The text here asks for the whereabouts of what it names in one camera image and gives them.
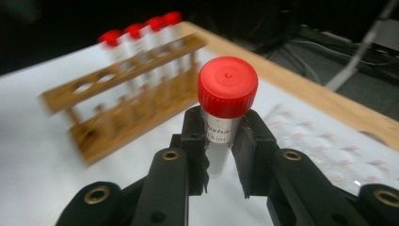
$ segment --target wooden test tube rack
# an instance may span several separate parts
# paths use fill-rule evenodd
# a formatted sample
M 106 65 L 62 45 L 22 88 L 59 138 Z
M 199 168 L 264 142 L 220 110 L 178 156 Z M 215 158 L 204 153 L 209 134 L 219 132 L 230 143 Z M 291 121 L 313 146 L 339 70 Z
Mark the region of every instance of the wooden test tube rack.
M 69 130 L 71 137 L 87 163 L 93 164 L 106 157 L 197 101 L 195 52 L 205 46 L 205 42 L 194 34 L 176 41 L 183 46 L 176 49 L 173 41 L 42 93 L 53 114 L 66 111 L 73 123 Z M 76 112 L 75 106 L 86 99 L 123 83 L 129 85 L 132 79 L 186 55 L 190 59 L 188 71 L 164 79 L 153 88 L 144 85 L 135 98 L 121 97 L 119 104 L 110 109 L 99 105 L 97 114 L 86 121 Z M 146 56 L 146 63 L 142 63 L 142 56 Z M 131 69 L 122 72 L 120 65 L 130 65 Z M 87 89 L 77 91 L 88 85 Z

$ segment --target tube label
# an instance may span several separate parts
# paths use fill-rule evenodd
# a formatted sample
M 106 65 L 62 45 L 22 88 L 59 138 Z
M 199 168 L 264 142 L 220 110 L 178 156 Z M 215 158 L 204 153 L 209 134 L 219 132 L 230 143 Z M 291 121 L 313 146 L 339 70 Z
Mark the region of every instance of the tube label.
M 232 120 L 208 114 L 206 136 L 214 143 L 228 143 L 231 139 L 231 125 Z

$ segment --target table surface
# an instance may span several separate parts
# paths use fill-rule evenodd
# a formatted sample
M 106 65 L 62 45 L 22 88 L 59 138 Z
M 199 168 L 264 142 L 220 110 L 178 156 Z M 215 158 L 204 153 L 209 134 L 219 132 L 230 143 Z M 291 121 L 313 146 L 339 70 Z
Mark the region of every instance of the table surface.
M 206 49 L 211 52 L 219 56 L 244 58 L 250 62 L 262 79 L 284 89 L 355 130 L 376 135 L 399 152 L 399 121 L 325 89 L 196 25 L 184 22 L 182 28 L 184 34 L 197 32 L 208 40 Z
M 190 23 L 181 23 L 180 27 L 184 34 L 198 33 L 208 41 L 206 50 L 198 53 L 200 64 L 215 56 L 236 56 L 255 68 L 264 81 L 260 82 L 253 109 L 263 119 L 273 115 L 274 107 L 281 102 L 294 112 L 301 109 L 301 114 L 305 112 L 304 115 L 323 125 L 335 127 L 334 131 L 340 135 L 353 136 L 350 141 L 355 140 L 362 149 L 372 147 L 379 150 L 373 156 L 372 163 L 375 164 L 375 159 L 378 163 L 387 159 L 384 167 L 390 170 L 382 170 L 384 175 L 388 175 L 384 178 L 399 182 L 395 181 L 399 178 L 399 169 L 395 164 L 399 154 L 346 126 L 374 133 L 397 151 L 397 121 L 313 84 Z M 40 95 L 108 64 L 104 51 L 99 45 L 94 45 L 0 78 L 0 225 L 54 225 L 63 208 L 83 186 L 96 181 L 109 181 L 124 188 L 147 175 L 153 155 L 168 146 L 172 134 L 181 132 L 183 114 L 93 166 L 85 165 L 66 134 L 70 122 L 63 114 L 49 117 Z M 114 101 L 120 97 L 117 91 L 107 94 Z M 363 171 L 363 167 L 354 170 Z M 265 199 L 244 199 L 235 163 L 229 157 L 223 175 L 210 181 L 209 193 L 190 197 L 189 222 L 190 225 L 271 225 Z

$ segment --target red cap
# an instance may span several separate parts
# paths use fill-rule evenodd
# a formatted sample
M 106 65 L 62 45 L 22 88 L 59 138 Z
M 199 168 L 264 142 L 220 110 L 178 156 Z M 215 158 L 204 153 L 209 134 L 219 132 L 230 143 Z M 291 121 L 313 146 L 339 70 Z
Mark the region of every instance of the red cap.
M 167 25 L 176 25 L 182 21 L 182 14 L 179 11 L 171 11 L 163 19 Z
M 206 112 L 221 119 L 245 115 L 257 88 L 255 70 L 240 58 L 214 58 L 199 72 L 199 103 Z
M 110 30 L 105 33 L 103 33 L 99 38 L 98 42 L 104 42 L 109 46 L 109 47 L 117 47 L 119 44 L 118 38 L 122 35 L 122 33 L 119 30 Z
M 165 27 L 162 17 L 152 17 L 146 22 L 150 26 L 152 31 L 158 32 Z
M 124 29 L 124 32 L 128 33 L 130 35 L 130 37 L 132 37 L 134 40 L 139 40 L 142 38 L 140 30 L 141 30 L 141 28 L 143 28 L 143 26 L 144 26 L 143 24 L 139 24 L 139 23 L 132 24 L 132 25 L 126 27 Z

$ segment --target white table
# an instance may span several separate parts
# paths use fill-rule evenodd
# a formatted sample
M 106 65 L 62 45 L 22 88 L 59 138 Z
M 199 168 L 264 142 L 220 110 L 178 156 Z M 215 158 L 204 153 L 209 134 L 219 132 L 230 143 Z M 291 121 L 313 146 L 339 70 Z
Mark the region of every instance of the white table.
M 201 63 L 212 57 L 204 50 L 199 53 Z M 147 175 L 153 155 L 168 147 L 172 134 L 181 133 L 183 114 L 88 167 L 66 133 L 67 118 L 49 117 L 39 96 L 107 64 L 103 50 L 95 45 L 0 78 L 0 225 L 54 225 L 82 187 L 109 181 L 125 188 Z M 268 122 L 282 108 L 328 124 L 329 131 L 339 131 L 361 148 L 378 149 L 381 159 L 399 159 L 397 152 L 261 81 L 253 109 Z M 397 176 L 399 169 L 389 167 L 389 171 Z M 392 180 L 389 183 L 399 187 Z M 201 197 L 190 197 L 190 225 L 272 225 L 265 197 L 244 199 L 231 156 L 224 174 L 211 180 L 208 190 Z

